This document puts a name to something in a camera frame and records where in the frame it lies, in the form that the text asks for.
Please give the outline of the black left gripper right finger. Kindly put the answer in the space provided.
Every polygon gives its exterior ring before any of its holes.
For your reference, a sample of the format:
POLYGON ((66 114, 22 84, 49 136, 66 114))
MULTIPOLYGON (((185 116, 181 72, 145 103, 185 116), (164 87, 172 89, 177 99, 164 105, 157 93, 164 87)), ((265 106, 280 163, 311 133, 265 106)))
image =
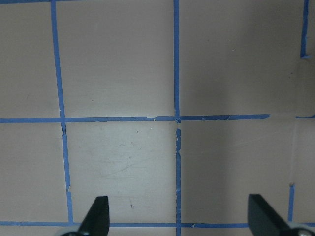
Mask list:
POLYGON ((295 235, 295 230, 259 194, 248 196, 248 226, 254 236, 295 235))

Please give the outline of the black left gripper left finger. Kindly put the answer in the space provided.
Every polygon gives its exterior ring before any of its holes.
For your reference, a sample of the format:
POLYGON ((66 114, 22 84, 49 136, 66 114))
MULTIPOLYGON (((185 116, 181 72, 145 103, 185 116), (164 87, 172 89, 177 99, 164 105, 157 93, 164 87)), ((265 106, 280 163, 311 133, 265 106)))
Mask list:
POLYGON ((78 229, 78 234, 80 236, 107 236, 109 228, 110 214, 108 197, 98 196, 82 221, 78 229))

